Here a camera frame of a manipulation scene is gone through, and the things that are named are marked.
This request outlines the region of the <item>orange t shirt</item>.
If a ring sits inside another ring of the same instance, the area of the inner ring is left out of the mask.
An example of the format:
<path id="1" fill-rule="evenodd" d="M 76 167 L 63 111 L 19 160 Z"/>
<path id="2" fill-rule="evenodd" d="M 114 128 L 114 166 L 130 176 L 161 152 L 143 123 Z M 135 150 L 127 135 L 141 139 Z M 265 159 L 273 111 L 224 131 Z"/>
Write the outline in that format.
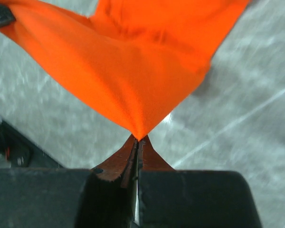
<path id="1" fill-rule="evenodd" d="M 0 29 L 66 90 L 138 140 L 203 81 L 247 0 L 101 0 L 87 17 L 4 0 Z"/>

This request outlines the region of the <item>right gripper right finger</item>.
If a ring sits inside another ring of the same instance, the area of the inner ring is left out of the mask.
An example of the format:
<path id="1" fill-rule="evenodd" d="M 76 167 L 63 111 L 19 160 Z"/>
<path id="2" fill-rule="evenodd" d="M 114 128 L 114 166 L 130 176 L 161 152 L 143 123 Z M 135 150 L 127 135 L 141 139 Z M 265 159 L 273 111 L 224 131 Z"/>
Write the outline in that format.
<path id="1" fill-rule="evenodd" d="M 138 144 L 138 170 L 174 171 L 174 169 L 154 150 L 148 136 Z"/>

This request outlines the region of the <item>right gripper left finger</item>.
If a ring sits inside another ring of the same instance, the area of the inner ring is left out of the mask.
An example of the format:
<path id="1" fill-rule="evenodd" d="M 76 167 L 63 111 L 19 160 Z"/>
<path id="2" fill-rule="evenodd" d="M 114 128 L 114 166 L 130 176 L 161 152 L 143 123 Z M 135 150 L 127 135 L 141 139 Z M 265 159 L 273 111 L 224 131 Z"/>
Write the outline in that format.
<path id="1" fill-rule="evenodd" d="M 138 141 L 129 136 L 124 145 L 101 164 L 93 168 L 102 189 L 100 193 L 106 201 L 115 206 L 122 216 L 133 220 L 137 193 L 137 147 Z"/>

